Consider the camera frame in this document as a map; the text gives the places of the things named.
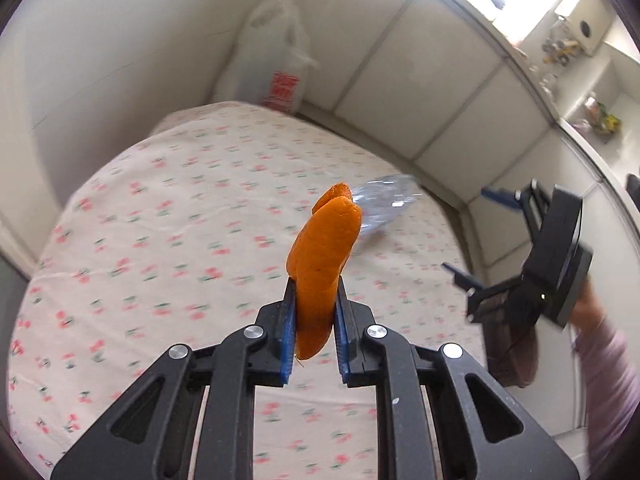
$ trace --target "white cabinet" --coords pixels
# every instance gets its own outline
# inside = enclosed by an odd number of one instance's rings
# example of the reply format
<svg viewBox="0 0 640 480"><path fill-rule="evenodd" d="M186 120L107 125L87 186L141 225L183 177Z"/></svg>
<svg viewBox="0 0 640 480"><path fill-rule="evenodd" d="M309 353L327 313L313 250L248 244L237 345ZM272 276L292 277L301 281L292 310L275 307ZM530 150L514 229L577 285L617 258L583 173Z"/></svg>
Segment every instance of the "white cabinet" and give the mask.
<svg viewBox="0 0 640 480"><path fill-rule="evenodd" d="M10 29L0 36L0 250L31 274L60 208L31 137L20 43Z"/></svg>
<svg viewBox="0 0 640 480"><path fill-rule="evenodd" d="M593 287L613 324L624 331L630 359L640 367L640 260L637 241L604 185L584 201L580 240L593 248Z"/></svg>
<svg viewBox="0 0 640 480"><path fill-rule="evenodd" d="M530 249L530 244L524 245L489 268L491 282L497 283L519 273ZM541 318L536 325L536 333L536 379L526 388L509 388L509 392L547 433L565 433L574 428L575 416L575 362L569 330L560 330Z"/></svg>
<svg viewBox="0 0 640 480"><path fill-rule="evenodd" d="M189 38L117 70L52 110L33 135L60 203L169 113L203 103L231 32Z"/></svg>
<svg viewBox="0 0 640 480"><path fill-rule="evenodd" d="M317 69L305 99L332 110L367 54L406 0L296 0Z"/></svg>
<svg viewBox="0 0 640 480"><path fill-rule="evenodd" d="M516 190L537 179L551 193L556 184L581 195L595 183L595 176L580 155L552 128L545 137L516 162L491 188ZM481 196L469 203L476 224L484 262L490 266L529 239L524 218Z"/></svg>
<svg viewBox="0 0 640 480"><path fill-rule="evenodd" d="M412 158L498 63L492 46L446 4L414 0L336 113Z"/></svg>
<svg viewBox="0 0 640 480"><path fill-rule="evenodd" d="M235 35L259 1L24 0L12 20L24 28L33 124L73 95L143 57L187 38L230 30ZM209 85L214 76L210 75Z"/></svg>
<svg viewBox="0 0 640 480"><path fill-rule="evenodd" d="M538 104L505 64L417 164L469 202L547 129Z"/></svg>

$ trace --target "white plastic bag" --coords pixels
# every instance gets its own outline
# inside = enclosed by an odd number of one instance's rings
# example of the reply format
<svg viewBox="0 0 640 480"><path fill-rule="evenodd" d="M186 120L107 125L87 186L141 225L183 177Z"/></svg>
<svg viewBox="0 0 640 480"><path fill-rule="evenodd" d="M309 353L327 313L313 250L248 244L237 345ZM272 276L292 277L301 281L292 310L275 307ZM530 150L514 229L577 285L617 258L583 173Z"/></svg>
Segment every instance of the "white plastic bag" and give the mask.
<svg viewBox="0 0 640 480"><path fill-rule="evenodd" d="M263 0L249 15L214 102L243 101L295 113L305 91L309 38L295 0Z"/></svg>

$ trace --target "metal screw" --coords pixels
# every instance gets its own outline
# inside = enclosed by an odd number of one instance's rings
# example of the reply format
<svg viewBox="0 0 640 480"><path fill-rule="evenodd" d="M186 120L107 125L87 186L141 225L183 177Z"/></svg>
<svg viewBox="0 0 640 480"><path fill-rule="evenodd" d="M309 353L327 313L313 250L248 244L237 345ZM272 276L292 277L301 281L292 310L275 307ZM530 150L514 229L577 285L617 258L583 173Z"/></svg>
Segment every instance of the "metal screw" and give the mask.
<svg viewBox="0 0 640 480"><path fill-rule="evenodd" d="M444 345L442 352L450 359L458 359L462 357L462 347L455 343L447 343Z"/></svg>
<svg viewBox="0 0 640 480"><path fill-rule="evenodd" d="M169 357L171 359L182 359L187 357L189 349L185 345L173 345L169 348Z"/></svg>
<svg viewBox="0 0 640 480"><path fill-rule="evenodd" d="M367 327L367 334L375 339L382 339L386 335L386 328L382 325L371 325Z"/></svg>
<svg viewBox="0 0 640 480"><path fill-rule="evenodd" d="M264 334L264 329L258 325L251 325L244 329L244 337L248 339L258 339Z"/></svg>

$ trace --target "plastic bag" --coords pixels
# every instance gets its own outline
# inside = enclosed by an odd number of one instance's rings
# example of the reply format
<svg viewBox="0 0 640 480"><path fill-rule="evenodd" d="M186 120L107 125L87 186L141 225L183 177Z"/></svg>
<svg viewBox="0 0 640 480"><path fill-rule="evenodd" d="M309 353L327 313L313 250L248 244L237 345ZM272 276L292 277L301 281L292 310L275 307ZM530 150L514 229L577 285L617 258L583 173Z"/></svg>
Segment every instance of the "plastic bag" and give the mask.
<svg viewBox="0 0 640 480"><path fill-rule="evenodd" d="M587 119L581 119L572 124L574 130L581 134L583 137L594 133L593 126Z"/></svg>
<svg viewBox="0 0 640 480"><path fill-rule="evenodd" d="M295 0L263 0L246 20L214 102L243 101L288 114L300 107L309 57Z"/></svg>
<svg viewBox="0 0 640 480"><path fill-rule="evenodd" d="M422 196L415 179L407 174L369 180L364 186L352 189L351 194L362 209L360 236L388 224Z"/></svg>

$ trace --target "person's arm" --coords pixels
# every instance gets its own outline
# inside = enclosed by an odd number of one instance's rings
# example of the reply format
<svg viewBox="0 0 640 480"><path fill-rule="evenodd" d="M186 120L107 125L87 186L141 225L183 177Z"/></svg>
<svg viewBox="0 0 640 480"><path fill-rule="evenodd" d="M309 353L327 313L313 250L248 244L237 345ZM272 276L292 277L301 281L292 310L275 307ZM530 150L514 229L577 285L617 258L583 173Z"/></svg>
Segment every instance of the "person's arm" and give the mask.
<svg viewBox="0 0 640 480"><path fill-rule="evenodd" d="M589 279L570 318L579 331L575 350L586 384L589 462L609 453L640 401L640 383L626 357L626 339L607 320Z"/></svg>

